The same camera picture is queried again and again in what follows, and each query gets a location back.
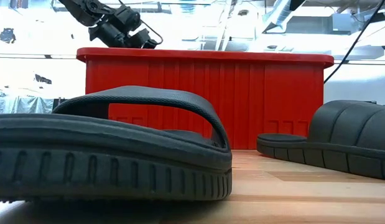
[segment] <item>rubber sole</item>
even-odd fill
[[[13,144],[88,146],[88,152],[140,154],[165,161],[226,172],[232,165],[229,150],[196,138],[105,119],[62,114],[0,114],[0,147]]]
[[[16,200],[220,200],[232,173],[86,147],[0,149],[0,202]]]
[[[279,147],[259,139],[257,151],[275,159],[385,180],[385,159],[381,159],[381,155],[374,157],[345,150]]]

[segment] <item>wooden surface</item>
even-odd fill
[[[385,223],[385,181],[235,151],[233,193],[210,203],[0,204],[0,223]]]

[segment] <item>red plastic crate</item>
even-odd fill
[[[141,85],[196,93],[212,103],[233,149],[255,149],[260,133],[306,136],[323,104],[329,55],[83,48],[86,93]],[[191,112],[152,105],[111,105],[111,119],[208,137],[211,126]]]

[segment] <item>black slide sandal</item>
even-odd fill
[[[314,114],[307,139],[260,134],[257,150],[276,159],[385,179],[385,106],[325,103]]]
[[[213,126],[213,138],[108,119],[110,103],[171,106]],[[124,86],[67,100],[53,114],[0,114],[0,201],[221,200],[231,193],[226,131],[204,98]]]

